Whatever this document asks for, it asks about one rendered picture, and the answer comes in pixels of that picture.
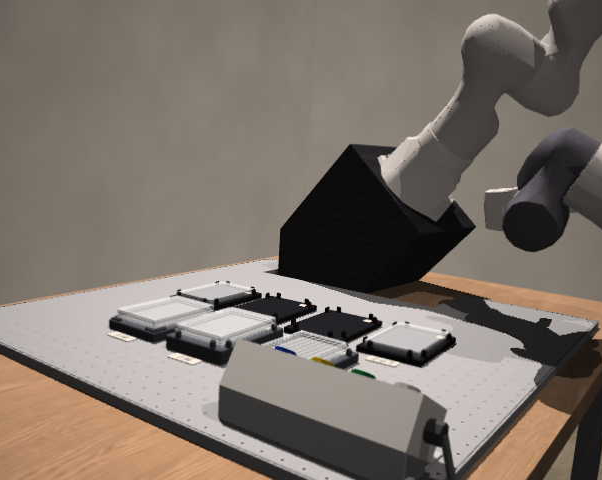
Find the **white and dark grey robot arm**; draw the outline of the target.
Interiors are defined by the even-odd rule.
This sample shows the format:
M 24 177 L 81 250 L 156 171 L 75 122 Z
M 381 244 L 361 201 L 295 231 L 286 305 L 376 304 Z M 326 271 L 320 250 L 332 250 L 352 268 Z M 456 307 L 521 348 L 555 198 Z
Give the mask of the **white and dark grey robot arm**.
M 386 185 L 403 203 L 439 220 L 462 173 L 497 135 L 495 105 L 503 93 L 547 117 L 572 106 L 583 61 L 602 35 L 602 0 L 549 0 L 548 14 L 551 27 L 541 41 L 497 14 L 467 28 L 463 76 L 450 102 L 418 138 L 378 157 Z M 570 213 L 602 229 L 600 144 L 575 128 L 548 134 L 525 160 L 516 188 L 485 192 L 485 227 L 504 231 L 528 252 L 554 245 Z

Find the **grey control panel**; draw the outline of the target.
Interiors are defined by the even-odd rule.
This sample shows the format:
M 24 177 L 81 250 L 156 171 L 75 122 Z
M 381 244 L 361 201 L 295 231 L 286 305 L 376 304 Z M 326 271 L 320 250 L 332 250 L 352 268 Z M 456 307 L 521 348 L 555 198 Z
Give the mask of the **grey control panel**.
M 296 355 L 237 338 L 218 418 L 369 480 L 416 480 L 442 456 L 456 480 L 446 408 L 412 385 Z

